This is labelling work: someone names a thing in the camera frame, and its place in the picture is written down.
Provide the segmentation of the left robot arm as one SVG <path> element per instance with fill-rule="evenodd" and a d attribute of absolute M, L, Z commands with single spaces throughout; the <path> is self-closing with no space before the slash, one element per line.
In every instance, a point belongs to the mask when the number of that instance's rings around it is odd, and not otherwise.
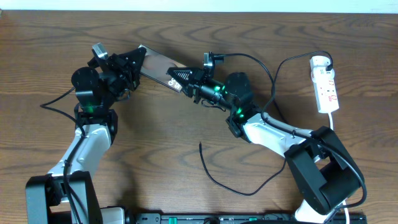
<path fill-rule="evenodd" d="M 92 178 L 118 132 L 112 105 L 129 99 L 139 86 L 146 52 L 139 47 L 109 55 L 98 43 L 93 58 L 73 73 L 71 91 L 78 103 L 67 117 L 75 123 L 75 137 L 53 168 L 26 183 L 29 223 L 134 223 L 123 206 L 100 207 Z"/>

